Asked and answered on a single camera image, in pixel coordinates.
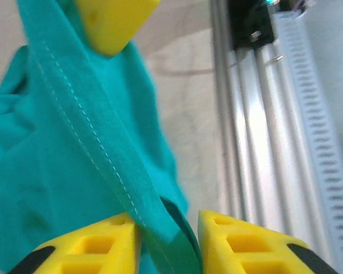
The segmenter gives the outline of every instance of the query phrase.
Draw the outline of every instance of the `white stitching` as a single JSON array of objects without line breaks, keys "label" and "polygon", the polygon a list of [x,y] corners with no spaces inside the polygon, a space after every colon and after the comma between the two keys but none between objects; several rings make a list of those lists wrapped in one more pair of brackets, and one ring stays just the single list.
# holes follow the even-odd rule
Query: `white stitching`
[{"label": "white stitching", "polygon": [[[31,17],[29,16],[29,13],[28,13],[26,10],[25,10],[24,12],[26,13],[26,15],[27,15],[29,21],[31,22],[31,24],[32,24],[32,25],[35,25],[34,22],[33,22],[33,20],[31,19]],[[109,159],[108,153],[105,151],[104,146],[102,145],[102,143],[101,143],[101,141],[100,141],[100,139],[99,139],[97,133],[94,131],[93,125],[90,123],[89,118],[86,116],[86,113],[84,112],[82,106],[80,105],[80,103],[79,103],[79,101],[78,101],[78,98],[77,98],[77,96],[75,95],[74,90],[73,90],[73,88],[72,88],[72,86],[71,86],[70,81],[68,80],[68,78],[67,78],[67,76],[65,75],[65,73],[63,72],[63,70],[60,68],[60,65],[59,65],[59,63],[57,62],[57,60],[55,60],[54,55],[50,52],[50,49],[47,47],[46,42],[45,42],[45,41],[41,41],[41,42],[42,42],[43,45],[45,46],[46,51],[50,54],[52,60],[55,62],[56,66],[59,68],[60,72],[62,73],[63,78],[64,78],[64,80],[66,81],[68,87],[70,88],[71,93],[72,93],[74,99],[75,99],[75,100],[77,101],[77,103],[78,103],[78,106],[79,106],[79,108],[80,108],[80,110],[81,110],[81,113],[84,115],[85,119],[88,121],[88,123],[89,123],[88,125],[90,126],[90,128],[91,128],[91,130],[92,130],[94,136],[96,137],[96,139],[97,139],[97,141],[98,141],[98,143],[99,143],[99,145],[100,145],[100,148],[101,148],[101,149],[103,150],[103,152],[105,153],[105,155],[106,155],[106,157],[107,157],[107,161],[110,163],[110,165],[112,166],[113,171],[115,172],[116,176],[119,178],[119,182],[122,184],[123,189],[124,189],[124,191],[126,192],[128,198],[129,198],[129,201],[131,202],[131,205],[133,206],[133,210],[135,211],[135,214],[138,216],[138,218],[139,218],[139,220],[141,221],[142,225],[143,225],[144,227],[146,227],[145,222],[142,220],[142,218],[141,218],[140,215],[138,214],[138,211],[137,211],[137,209],[136,209],[136,207],[135,207],[135,204],[133,203],[133,201],[132,201],[132,199],[131,199],[131,196],[129,195],[129,193],[128,193],[127,189],[126,189],[126,187],[125,187],[125,185],[124,185],[124,183],[123,183],[123,181],[122,181],[122,179],[121,179],[121,176],[119,175],[119,173],[118,173],[117,170],[115,169],[115,166],[113,165],[113,163],[112,163],[111,160]],[[94,166],[95,166],[96,169],[99,171],[99,173],[103,176],[102,172],[99,170],[99,168],[98,168],[97,165],[95,164],[93,158],[90,156],[89,151],[86,149],[86,147],[84,146],[83,142],[82,142],[81,139],[79,138],[79,135],[77,134],[77,132],[76,132],[75,128],[73,127],[71,121],[70,121],[69,118],[67,117],[67,115],[66,115],[66,113],[65,113],[65,110],[62,108],[61,104],[59,103],[58,98],[57,98],[56,93],[55,93],[55,89],[53,88],[53,86],[50,84],[48,78],[46,77],[46,75],[45,75],[45,73],[44,73],[44,71],[43,71],[43,68],[42,68],[42,66],[41,66],[41,64],[40,64],[40,62],[39,62],[39,60],[38,60],[38,58],[35,56],[35,52],[34,52],[34,51],[33,51],[33,55],[34,55],[34,58],[35,58],[35,60],[36,60],[36,62],[37,62],[37,65],[38,65],[38,68],[39,68],[39,70],[41,71],[41,74],[42,74],[42,76],[43,76],[45,82],[47,82],[47,84],[49,85],[49,87],[50,87],[50,89],[51,89],[51,91],[52,91],[52,94],[54,95],[55,100],[58,102],[58,106],[59,106],[60,110],[62,111],[64,117],[66,118],[67,122],[69,123],[71,129],[73,130],[73,133],[74,133],[75,136],[78,138],[79,143],[81,144],[81,146],[83,147],[83,149],[84,149],[85,152],[86,152],[86,155],[89,157],[89,159],[90,159],[91,162],[94,164]],[[159,246],[159,244],[157,243],[156,240],[153,240],[153,241],[155,242],[155,245],[157,246],[158,250],[163,254],[163,256],[164,256],[166,262],[170,265],[171,270],[173,271],[173,273],[176,274],[176,272],[175,272],[175,270],[174,270],[174,268],[173,268],[171,262],[170,262],[169,259],[167,258],[166,254],[163,252],[162,248]]]},{"label": "white stitching", "polygon": [[82,148],[85,150],[86,155],[89,157],[89,159],[91,160],[91,162],[94,164],[95,168],[100,172],[98,166],[95,164],[93,158],[90,156],[89,151],[88,151],[88,150],[86,149],[86,147],[84,146],[84,144],[83,144],[82,140],[80,139],[79,135],[77,134],[77,132],[76,132],[74,126],[72,125],[71,121],[69,120],[69,118],[67,117],[65,111],[63,110],[61,104],[59,103],[58,98],[57,98],[56,93],[55,93],[55,90],[54,90],[53,86],[51,85],[51,83],[49,82],[48,78],[46,77],[45,72],[43,71],[43,68],[42,68],[41,64],[39,63],[39,61],[38,61],[38,59],[37,59],[37,56],[35,55],[35,52],[34,52],[34,51],[33,51],[33,57],[34,57],[34,59],[35,59],[35,61],[36,61],[36,63],[37,63],[37,66],[38,66],[39,70],[41,71],[41,74],[42,74],[42,76],[43,76],[45,82],[46,82],[46,83],[48,84],[48,86],[50,87],[51,92],[52,92],[53,96],[55,97],[55,100],[56,100],[57,103],[58,103],[58,107],[59,107],[60,110],[62,111],[62,113],[63,113],[65,119],[66,119],[67,122],[69,123],[69,125],[70,125],[71,129],[73,130],[75,136],[78,138],[80,145],[81,145]]},{"label": "white stitching", "polygon": [[90,122],[90,119],[87,117],[87,115],[86,115],[86,113],[85,113],[85,111],[84,111],[82,105],[81,105],[80,102],[79,102],[78,97],[75,95],[74,89],[73,89],[73,87],[72,87],[70,81],[68,80],[67,76],[66,76],[65,73],[63,72],[62,68],[60,67],[59,63],[57,62],[57,60],[55,59],[55,57],[53,56],[53,54],[50,52],[50,49],[49,49],[48,46],[46,45],[45,41],[41,41],[41,42],[42,42],[43,45],[45,46],[45,49],[46,49],[46,51],[48,52],[48,54],[50,55],[51,59],[55,62],[56,66],[59,68],[59,70],[60,70],[60,72],[61,72],[61,74],[62,74],[62,76],[63,76],[63,79],[65,80],[66,84],[67,84],[68,87],[70,88],[70,92],[71,92],[71,94],[73,95],[73,97],[74,97],[74,99],[75,99],[77,105],[79,106],[79,108],[80,108],[80,110],[81,110],[81,113],[83,114],[83,116],[84,116],[85,119],[87,120],[88,125],[89,125],[89,127],[91,128],[91,131],[92,131],[93,135],[95,136],[95,138],[96,138],[96,140],[97,140],[97,142],[98,142],[98,144],[99,144],[101,150],[102,150],[103,153],[105,154],[108,163],[110,163],[110,165],[112,166],[115,175],[118,177],[119,182],[121,183],[121,185],[122,185],[122,187],[123,187],[123,190],[124,190],[125,193],[127,194],[127,197],[129,198],[129,201],[131,202],[131,205],[132,205],[132,207],[133,207],[133,210],[135,211],[136,215],[139,217],[139,219],[140,219],[142,225],[145,227],[146,225],[145,225],[145,223],[143,222],[143,220],[142,220],[142,218],[140,217],[140,215],[138,214],[137,209],[135,208],[135,204],[134,204],[134,202],[132,201],[132,198],[131,198],[130,194],[128,193],[127,189],[126,189],[125,184],[124,184],[124,182],[123,182],[121,176],[119,175],[119,173],[118,173],[117,170],[115,169],[115,166],[114,166],[114,164],[112,163],[112,161],[110,160],[108,153],[105,151],[104,146],[102,145],[102,143],[101,143],[101,141],[100,141],[100,139],[99,139],[99,137],[98,137],[98,134],[96,133],[96,131],[95,131],[93,125],[92,125],[91,122]]},{"label": "white stitching", "polygon": [[[139,220],[141,221],[142,225],[143,225],[144,227],[146,227],[145,222],[142,220],[142,218],[141,218],[140,215],[138,214],[138,211],[137,211],[137,209],[136,209],[136,206],[135,206],[134,202],[132,201],[132,198],[131,198],[131,196],[129,195],[127,189],[126,189],[126,187],[125,187],[125,185],[124,185],[124,182],[123,182],[121,176],[119,175],[119,173],[118,173],[117,170],[115,169],[115,166],[114,166],[114,164],[112,163],[112,161],[110,160],[110,158],[109,158],[109,156],[108,156],[108,153],[105,151],[103,144],[101,143],[101,141],[100,141],[100,139],[99,139],[97,133],[95,132],[95,129],[94,129],[93,125],[92,125],[91,122],[90,122],[90,119],[87,117],[87,115],[86,115],[85,111],[83,110],[83,108],[82,108],[82,106],[81,106],[81,104],[80,104],[80,102],[79,102],[77,96],[75,95],[74,89],[73,89],[73,87],[72,87],[70,81],[68,80],[68,78],[66,77],[65,73],[64,73],[63,70],[61,69],[61,67],[60,67],[59,63],[57,62],[57,60],[55,59],[54,55],[50,52],[50,49],[49,49],[48,46],[46,45],[46,42],[45,42],[45,41],[41,41],[41,42],[42,42],[43,45],[45,46],[46,51],[50,54],[51,59],[55,62],[56,66],[59,68],[60,72],[61,72],[62,75],[63,75],[64,80],[67,82],[67,85],[68,85],[68,87],[70,88],[71,94],[73,95],[74,99],[76,100],[76,102],[77,102],[77,104],[78,104],[78,106],[79,106],[79,108],[80,108],[80,110],[81,110],[81,113],[84,115],[85,119],[88,121],[88,125],[89,125],[89,127],[91,128],[91,131],[92,131],[92,133],[94,134],[96,140],[98,141],[98,144],[99,144],[100,148],[101,148],[102,151],[104,152],[104,154],[105,154],[105,156],[106,156],[106,158],[107,158],[107,161],[110,163],[110,165],[112,166],[113,171],[115,172],[116,176],[119,178],[119,182],[122,184],[123,190],[124,190],[125,193],[127,194],[127,197],[129,198],[129,201],[131,202],[131,205],[133,206],[133,210],[134,210],[135,214],[138,216],[138,218],[139,218]],[[154,243],[155,243],[155,245],[157,246],[158,250],[163,254],[163,256],[164,256],[166,262],[170,265],[171,269],[173,270],[173,273],[176,274],[176,272],[175,272],[175,270],[174,270],[174,268],[173,268],[171,262],[170,262],[169,259],[167,258],[166,254],[163,252],[162,248],[159,246],[159,244],[157,243],[156,240],[154,240]]]}]

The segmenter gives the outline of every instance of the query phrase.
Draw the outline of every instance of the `teal t-shirt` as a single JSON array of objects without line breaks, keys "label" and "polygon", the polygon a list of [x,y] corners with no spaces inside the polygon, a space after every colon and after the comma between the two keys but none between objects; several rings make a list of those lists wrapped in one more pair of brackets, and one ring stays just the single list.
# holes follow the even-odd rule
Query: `teal t-shirt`
[{"label": "teal t-shirt", "polygon": [[0,85],[0,269],[44,241],[128,212],[147,250],[140,273],[156,273],[154,265],[201,273],[154,85],[135,46],[112,58],[95,53],[70,0],[18,7],[28,45]]}]

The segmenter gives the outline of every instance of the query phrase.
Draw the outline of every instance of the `black rubber pad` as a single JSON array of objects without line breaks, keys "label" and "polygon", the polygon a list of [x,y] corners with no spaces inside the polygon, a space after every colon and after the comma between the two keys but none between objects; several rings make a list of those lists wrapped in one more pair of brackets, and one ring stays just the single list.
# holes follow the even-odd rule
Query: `black rubber pad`
[{"label": "black rubber pad", "polygon": [[306,264],[315,274],[338,274],[329,264],[324,262],[312,250],[300,247],[297,244],[287,245],[300,260]]},{"label": "black rubber pad", "polygon": [[55,251],[55,247],[43,247],[26,256],[8,274],[33,274]]}]

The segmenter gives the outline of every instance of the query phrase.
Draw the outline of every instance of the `beige background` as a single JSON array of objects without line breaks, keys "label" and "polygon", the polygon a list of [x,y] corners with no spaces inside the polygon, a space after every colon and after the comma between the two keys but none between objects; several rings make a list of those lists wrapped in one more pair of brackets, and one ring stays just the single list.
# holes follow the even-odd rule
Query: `beige background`
[{"label": "beige background", "polygon": [[[176,153],[194,229],[199,209],[218,210],[211,28],[207,0],[163,0],[136,35],[158,85],[162,125]],[[14,0],[0,0],[0,79],[25,43]]]}]

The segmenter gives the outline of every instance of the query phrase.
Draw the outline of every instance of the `metal rail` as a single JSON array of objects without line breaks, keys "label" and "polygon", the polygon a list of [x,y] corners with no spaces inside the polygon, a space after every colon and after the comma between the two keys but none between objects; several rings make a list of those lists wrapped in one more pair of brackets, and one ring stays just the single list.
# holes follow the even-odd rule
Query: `metal rail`
[{"label": "metal rail", "polygon": [[304,26],[278,14],[273,45],[233,51],[226,1],[210,4],[227,213],[306,241],[343,273],[343,160]]}]

